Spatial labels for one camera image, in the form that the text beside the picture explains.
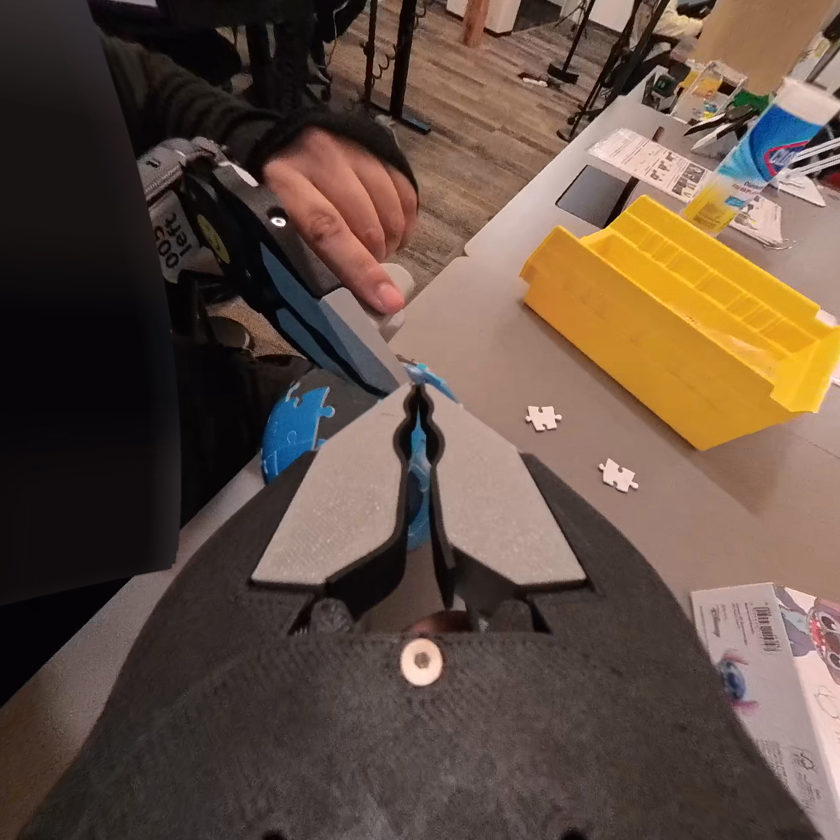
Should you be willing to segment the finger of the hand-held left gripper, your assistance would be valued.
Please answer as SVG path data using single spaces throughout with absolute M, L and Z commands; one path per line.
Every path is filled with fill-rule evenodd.
M 314 363 L 318 368 L 328 371 L 346 382 L 352 382 L 350 374 L 330 353 L 322 348 L 313 336 L 299 323 L 295 316 L 280 308 L 276 311 L 276 329 L 296 351 Z
M 316 298 L 288 268 L 261 245 L 260 255 L 271 288 L 285 308 L 336 359 L 352 377 L 352 383 L 375 396 L 387 396 L 410 379 L 382 337 L 373 317 L 345 287 Z

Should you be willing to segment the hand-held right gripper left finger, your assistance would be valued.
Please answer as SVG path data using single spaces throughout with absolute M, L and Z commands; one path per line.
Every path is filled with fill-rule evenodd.
M 411 384 L 398 387 L 315 454 L 261 556 L 257 585 L 330 585 L 403 528 Z

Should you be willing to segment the blue puzzle ball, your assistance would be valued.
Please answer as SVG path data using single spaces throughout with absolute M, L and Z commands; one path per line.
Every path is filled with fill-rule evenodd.
M 294 461 L 317 450 L 379 400 L 327 371 L 313 370 L 294 381 L 272 407 L 262 434 L 260 466 L 265 483 L 275 481 Z M 431 539 L 428 498 L 431 466 L 427 436 L 419 419 L 411 441 L 407 548 L 414 551 Z

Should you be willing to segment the blue puzzle piece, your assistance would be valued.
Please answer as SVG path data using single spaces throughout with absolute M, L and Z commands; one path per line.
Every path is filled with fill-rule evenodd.
M 450 400 L 459 403 L 456 394 L 451 390 L 446 380 L 431 371 L 424 363 L 414 359 L 408 359 L 401 355 L 397 355 L 397 359 L 402 363 L 403 368 L 409 379 L 415 385 L 429 385 L 441 393 L 444 393 Z

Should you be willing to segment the person's left forearm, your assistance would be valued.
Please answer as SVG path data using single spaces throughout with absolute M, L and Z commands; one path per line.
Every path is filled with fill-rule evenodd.
M 205 138 L 254 176 L 311 125 L 282 117 L 214 87 L 170 57 L 98 36 L 136 158 L 167 140 Z

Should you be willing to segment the white puzzle box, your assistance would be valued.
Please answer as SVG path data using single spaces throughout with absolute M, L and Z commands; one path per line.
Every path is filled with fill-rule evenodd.
M 690 595 L 696 630 L 764 761 L 839 838 L 839 604 L 776 583 Z

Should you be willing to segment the person's left hand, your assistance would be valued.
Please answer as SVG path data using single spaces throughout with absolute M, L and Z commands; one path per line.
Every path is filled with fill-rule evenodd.
M 383 265 L 417 224 L 414 186 L 359 144 L 305 129 L 262 167 L 302 241 L 342 286 L 382 314 L 405 307 Z

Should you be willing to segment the black desk leg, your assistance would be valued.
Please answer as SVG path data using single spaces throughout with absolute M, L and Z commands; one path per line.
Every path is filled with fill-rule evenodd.
M 425 15 L 418 10 L 420 4 L 418 1 L 402 1 L 392 59 L 391 95 L 386 106 L 376 105 L 375 107 L 378 112 L 386 115 L 394 123 L 399 123 L 420 135 L 427 136 L 432 127 L 417 117 L 405 105 L 414 32 L 417 22 Z

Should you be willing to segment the yellow plastic bin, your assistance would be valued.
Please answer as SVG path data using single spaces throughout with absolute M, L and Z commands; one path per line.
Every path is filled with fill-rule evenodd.
M 555 227 L 524 304 L 688 444 L 821 410 L 839 332 L 817 303 L 648 195 L 602 230 Z

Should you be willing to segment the printed instruction sheet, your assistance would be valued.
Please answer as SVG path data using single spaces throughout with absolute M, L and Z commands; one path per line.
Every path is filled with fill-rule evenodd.
M 598 161 L 683 203 L 690 201 L 711 178 L 704 166 L 631 129 L 617 129 L 587 151 Z

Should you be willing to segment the black tripod stand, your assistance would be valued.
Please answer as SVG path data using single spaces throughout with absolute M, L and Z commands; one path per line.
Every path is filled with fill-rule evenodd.
M 630 18 L 612 47 L 587 99 L 567 119 L 568 126 L 557 130 L 561 140 L 571 142 L 582 130 L 584 123 L 593 121 L 623 92 L 628 79 L 641 66 L 652 44 L 661 39 L 655 35 L 655 29 L 668 4 L 668 1 L 632 3 Z

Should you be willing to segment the white paper sheet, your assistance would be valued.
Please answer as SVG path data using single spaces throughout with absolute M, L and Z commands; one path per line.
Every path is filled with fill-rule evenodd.
M 793 242 L 781 232 L 782 208 L 770 198 L 757 195 L 746 203 L 729 227 L 769 249 L 786 249 Z

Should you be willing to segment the disinfecting wipes canister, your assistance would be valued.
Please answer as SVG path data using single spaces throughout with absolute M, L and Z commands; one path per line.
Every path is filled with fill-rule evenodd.
M 839 100 L 826 90 L 783 79 L 757 122 L 686 205 L 683 217 L 718 236 L 838 110 Z

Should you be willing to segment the clear acrylic box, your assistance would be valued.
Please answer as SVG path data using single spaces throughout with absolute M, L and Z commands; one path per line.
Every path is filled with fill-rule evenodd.
M 679 86 L 670 115 L 685 124 L 695 124 L 724 111 L 749 77 L 720 60 L 687 62 L 689 73 Z

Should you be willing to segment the black table leg frame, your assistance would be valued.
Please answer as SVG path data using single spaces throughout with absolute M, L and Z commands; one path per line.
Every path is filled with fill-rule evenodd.
M 324 2 L 262 2 L 262 6 L 268 18 L 257 29 L 261 41 L 247 38 L 248 100 L 283 117 L 329 100 L 332 77 L 321 29 L 326 21 Z

